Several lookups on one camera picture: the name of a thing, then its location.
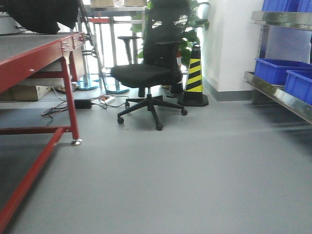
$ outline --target wall baseboard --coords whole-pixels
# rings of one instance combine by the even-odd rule
[[[203,79],[203,85],[216,101],[247,101],[253,95],[252,90],[218,92],[206,79]]]

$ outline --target black bag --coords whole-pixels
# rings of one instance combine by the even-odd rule
[[[78,0],[4,0],[8,14],[27,30],[56,34],[58,22],[74,28]]]

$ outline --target blue storage bin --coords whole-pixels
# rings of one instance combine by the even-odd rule
[[[312,64],[304,62],[267,58],[256,58],[256,61],[255,76],[270,84],[285,85],[287,70],[312,71]]]
[[[312,105],[312,72],[287,71],[284,91]]]
[[[298,12],[312,12],[312,1],[311,0],[301,0]]]
[[[262,11],[297,12],[300,0],[264,0]]]

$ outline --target traffic cone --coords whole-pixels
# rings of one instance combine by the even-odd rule
[[[200,58],[200,46],[195,44],[191,52],[191,61],[185,90],[182,94],[178,95],[177,102],[182,106],[206,106],[209,104],[208,97],[203,95]]]

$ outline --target power adapter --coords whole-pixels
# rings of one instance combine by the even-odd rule
[[[91,109],[92,102],[91,99],[75,99],[75,108],[76,109]]]

